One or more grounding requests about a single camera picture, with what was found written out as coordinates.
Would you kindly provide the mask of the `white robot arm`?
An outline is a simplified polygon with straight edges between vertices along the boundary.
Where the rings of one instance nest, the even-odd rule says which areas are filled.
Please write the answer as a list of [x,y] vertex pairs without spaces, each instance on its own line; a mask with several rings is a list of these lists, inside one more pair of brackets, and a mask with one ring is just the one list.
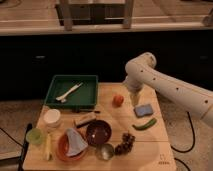
[[155,56],[150,52],[126,63],[127,76],[123,84],[130,93],[132,105],[139,103],[139,92],[146,84],[213,127],[213,91],[158,72],[155,70],[156,63]]

